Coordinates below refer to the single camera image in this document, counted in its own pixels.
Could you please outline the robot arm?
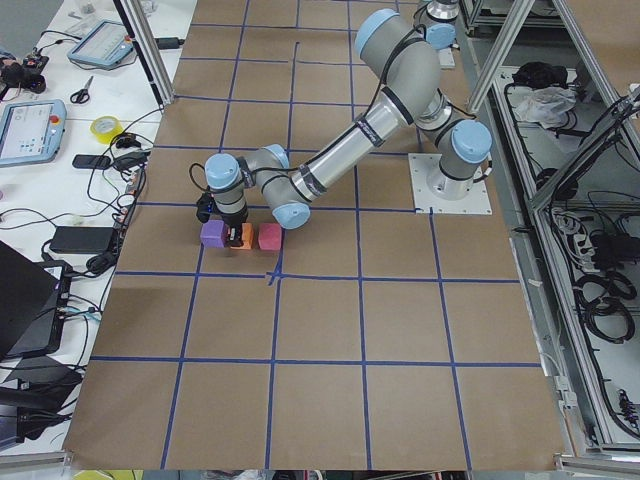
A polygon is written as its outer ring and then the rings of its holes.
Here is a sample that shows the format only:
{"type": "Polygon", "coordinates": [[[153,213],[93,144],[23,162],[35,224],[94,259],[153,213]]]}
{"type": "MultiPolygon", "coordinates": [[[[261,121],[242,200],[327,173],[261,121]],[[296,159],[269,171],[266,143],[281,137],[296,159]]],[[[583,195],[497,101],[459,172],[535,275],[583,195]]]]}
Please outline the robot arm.
{"type": "Polygon", "coordinates": [[[440,93],[438,54],[417,27],[394,10],[377,10],[361,25],[355,48],[378,78],[378,92],[352,124],[311,159],[291,167],[278,144],[244,156],[219,153],[207,159],[207,185],[196,204],[196,217],[201,223],[220,218],[223,245],[243,244],[247,189],[260,190],[282,228],[296,229],[309,220],[313,200],[366,154],[410,125],[424,132],[441,152],[438,166],[428,177],[436,196],[461,199],[476,181],[475,173],[492,146],[491,133],[481,122],[456,114],[440,93]]]}
{"type": "Polygon", "coordinates": [[[419,1],[413,23],[424,32],[427,43],[435,50],[442,50],[455,42],[458,14],[458,0],[419,1]]]}

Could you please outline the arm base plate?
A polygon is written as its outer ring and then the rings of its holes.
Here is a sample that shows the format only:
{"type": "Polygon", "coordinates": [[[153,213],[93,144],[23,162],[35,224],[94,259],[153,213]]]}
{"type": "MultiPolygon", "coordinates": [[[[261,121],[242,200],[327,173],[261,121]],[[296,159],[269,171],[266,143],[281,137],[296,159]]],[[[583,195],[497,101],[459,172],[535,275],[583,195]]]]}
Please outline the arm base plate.
{"type": "Polygon", "coordinates": [[[491,215],[492,208],[478,167],[467,180],[453,180],[440,169],[440,154],[408,155],[414,210],[421,214],[491,215]]]}

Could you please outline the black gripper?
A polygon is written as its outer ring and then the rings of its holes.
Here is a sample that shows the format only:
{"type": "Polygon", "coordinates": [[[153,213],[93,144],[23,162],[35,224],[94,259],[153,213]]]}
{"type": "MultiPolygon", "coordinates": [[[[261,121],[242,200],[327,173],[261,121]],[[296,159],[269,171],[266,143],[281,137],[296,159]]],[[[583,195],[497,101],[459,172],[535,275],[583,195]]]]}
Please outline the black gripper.
{"type": "Polygon", "coordinates": [[[220,217],[227,226],[226,240],[241,240],[243,224],[248,218],[248,209],[243,207],[233,213],[221,212],[220,217]]]}

